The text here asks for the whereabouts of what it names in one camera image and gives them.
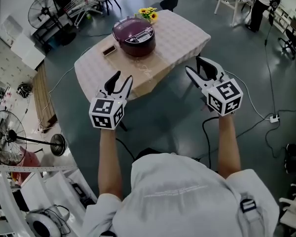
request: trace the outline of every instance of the person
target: person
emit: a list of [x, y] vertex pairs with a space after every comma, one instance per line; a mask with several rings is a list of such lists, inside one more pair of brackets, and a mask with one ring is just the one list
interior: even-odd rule
[[256, 0], [252, 8], [251, 23], [246, 27], [252, 32], [257, 32], [260, 29], [263, 12], [270, 7], [270, 1], [272, 0]]
[[85, 237], [271, 237], [279, 216], [261, 179], [241, 170], [231, 115], [219, 117], [218, 173], [176, 154], [145, 155], [132, 165], [125, 199], [115, 131], [102, 129], [98, 185]]

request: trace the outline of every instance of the electric fan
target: electric fan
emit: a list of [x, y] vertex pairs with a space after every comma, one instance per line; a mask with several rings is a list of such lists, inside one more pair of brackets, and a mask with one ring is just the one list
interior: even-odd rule
[[55, 0], [35, 0], [28, 13], [29, 24], [36, 29], [51, 28], [54, 24], [63, 33], [62, 45], [67, 45], [75, 38], [75, 33], [66, 33], [59, 22], [59, 13], [63, 12]]
[[50, 145], [52, 153], [61, 156], [66, 149], [65, 138], [61, 134], [55, 134], [50, 143], [26, 138], [26, 134], [20, 120], [12, 112], [0, 111], [0, 162], [5, 165], [15, 166], [19, 164], [26, 151], [27, 141]]

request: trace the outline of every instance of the checkered tablecloth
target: checkered tablecloth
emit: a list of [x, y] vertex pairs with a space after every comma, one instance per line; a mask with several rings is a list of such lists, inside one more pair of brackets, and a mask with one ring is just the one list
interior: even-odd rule
[[[158, 14], [158, 21], [153, 25], [156, 38], [154, 55], [163, 61], [164, 70], [168, 73], [176, 65], [196, 56], [211, 37], [198, 26], [173, 12], [162, 10]], [[106, 37], [82, 55], [74, 64], [79, 84], [89, 102], [96, 96], [99, 87], [103, 86], [117, 70], [121, 70], [123, 74], [124, 68], [112, 66], [112, 63], [102, 55], [99, 48], [103, 46], [104, 42], [112, 42], [112, 39], [112, 35]], [[121, 88], [123, 82], [124, 78], [120, 78], [116, 82], [116, 90]], [[145, 85], [148, 85], [142, 80], [141, 83], [144, 88]], [[147, 87], [147, 90], [141, 90], [140, 94], [136, 94], [136, 91], [132, 90], [129, 99], [147, 94], [151, 90], [151, 87]]]

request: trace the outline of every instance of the gray floor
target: gray floor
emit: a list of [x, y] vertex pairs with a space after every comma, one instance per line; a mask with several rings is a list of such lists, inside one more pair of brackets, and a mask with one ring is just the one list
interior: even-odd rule
[[[161, 0], [118, 0], [122, 6], [120, 12], [116, 5], [110, 16], [94, 16], [85, 20], [81, 35], [109, 33], [114, 23], [127, 15], [133, 15], [141, 7], [147, 7]], [[242, 24], [232, 28], [232, 10], [221, 5], [214, 15], [217, 0], [179, 0], [175, 12], [202, 28], [212, 39], [201, 55], [222, 65], [246, 82], [252, 101], [262, 115], [273, 110], [269, 73], [266, 66], [264, 39], [269, 29], [263, 21], [260, 32], [254, 34]], [[282, 34], [272, 29], [267, 46], [268, 60], [274, 83], [276, 109], [296, 109], [296, 60], [291, 61], [281, 54], [277, 38]], [[51, 51], [46, 58], [46, 72], [49, 88], [53, 88], [59, 78], [73, 65], [81, 53], [104, 37], [87, 38], [78, 36], [70, 45]], [[127, 105], [123, 122], [128, 132], [117, 129], [117, 136], [123, 140], [134, 155], [151, 147], [164, 152], [177, 152], [189, 157], [207, 154], [206, 137], [202, 131], [202, 121], [215, 115], [202, 110], [201, 93], [191, 85], [185, 74], [184, 66], [195, 67], [190, 59], [175, 67], [160, 82], [151, 94], [131, 101]], [[99, 155], [99, 130], [91, 125], [88, 115], [89, 102], [84, 96], [74, 70], [64, 77], [52, 93], [52, 103], [81, 172], [91, 188], [97, 193], [97, 170]], [[245, 93], [242, 107], [234, 115], [237, 134], [250, 128], [261, 118], [254, 112]], [[293, 176], [285, 173], [283, 167], [284, 152], [278, 159], [272, 157], [266, 146], [265, 133], [277, 124], [264, 121], [253, 130], [238, 138], [243, 168], [253, 168], [272, 194], [278, 199], [284, 196]], [[211, 147], [218, 145], [218, 122], [206, 124]], [[296, 142], [296, 113], [281, 113], [281, 126], [269, 134], [269, 142], [275, 153], [287, 143]], [[130, 173], [132, 159], [118, 143], [118, 153], [123, 175], [123, 192], [130, 192]], [[208, 158], [201, 160], [208, 164]], [[217, 152], [212, 153], [213, 169], [216, 169]]]

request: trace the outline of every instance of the purple rice cooker lid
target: purple rice cooker lid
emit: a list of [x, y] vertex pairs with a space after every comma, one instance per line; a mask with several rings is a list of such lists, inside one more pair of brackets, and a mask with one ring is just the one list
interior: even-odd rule
[[140, 43], [153, 36], [151, 23], [143, 18], [127, 17], [118, 21], [113, 27], [113, 36], [121, 42]]

